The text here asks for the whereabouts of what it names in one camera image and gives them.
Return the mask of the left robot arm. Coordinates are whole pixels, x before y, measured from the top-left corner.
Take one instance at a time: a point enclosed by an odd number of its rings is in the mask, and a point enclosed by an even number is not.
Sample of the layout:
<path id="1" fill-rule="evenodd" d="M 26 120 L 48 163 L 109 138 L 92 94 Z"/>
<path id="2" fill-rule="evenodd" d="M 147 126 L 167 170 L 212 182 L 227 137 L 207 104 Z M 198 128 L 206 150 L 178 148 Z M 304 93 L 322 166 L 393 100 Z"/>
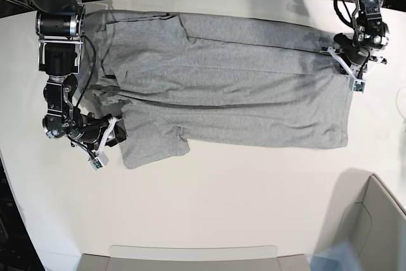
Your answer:
<path id="1" fill-rule="evenodd" d="M 353 36 L 340 33 L 334 36 L 338 49 L 326 49 L 355 82 L 366 81 L 368 63 L 386 63 L 386 59 L 374 56 L 389 43 L 389 29 L 381 16 L 383 0 L 352 0 L 355 5 L 351 17 L 346 20 L 338 8 L 338 0 L 333 0 L 336 15 L 347 27 L 353 30 Z"/>

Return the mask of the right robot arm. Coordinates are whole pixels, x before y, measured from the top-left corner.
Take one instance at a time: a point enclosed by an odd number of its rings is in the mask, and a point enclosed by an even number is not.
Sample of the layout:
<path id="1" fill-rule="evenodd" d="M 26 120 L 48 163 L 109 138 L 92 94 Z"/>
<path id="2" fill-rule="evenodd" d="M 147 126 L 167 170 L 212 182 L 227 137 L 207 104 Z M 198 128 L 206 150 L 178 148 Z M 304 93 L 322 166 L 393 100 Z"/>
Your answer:
<path id="1" fill-rule="evenodd" d="M 36 34 L 39 37 L 39 70 L 48 76 L 43 95 L 47 113 L 43 127 L 49 138 L 67 137 L 71 145 L 83 149 L 90 161 L 126 139 L 117 126 L 118 118 L 84 115 L 73 101 L 78 88 L 76 75 L 81 68 L 85 7 L 76 0 L 32 0 L 37 8 Z"/>

